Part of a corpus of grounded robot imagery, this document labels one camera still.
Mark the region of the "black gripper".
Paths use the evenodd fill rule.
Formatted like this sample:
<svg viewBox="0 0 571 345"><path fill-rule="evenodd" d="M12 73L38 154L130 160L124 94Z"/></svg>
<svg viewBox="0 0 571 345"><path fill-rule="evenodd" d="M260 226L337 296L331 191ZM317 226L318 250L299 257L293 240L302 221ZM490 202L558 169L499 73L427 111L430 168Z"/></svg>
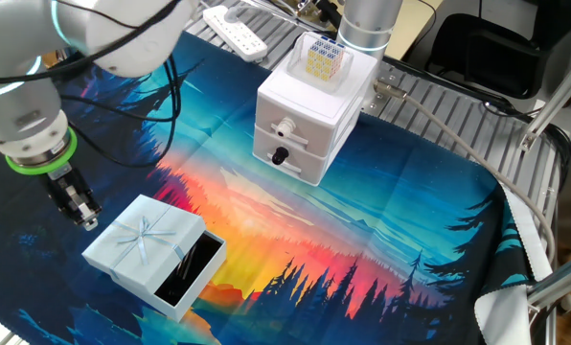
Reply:
<svg viewBox="0 0 571 345"><path fill-rule="evenodd" d="M48 172L44 176L43 184L50 199L64 216L86 231L98 226L98 215L102 207L94 199L92 191L84 190L77 168L64 164Z"/></svg>

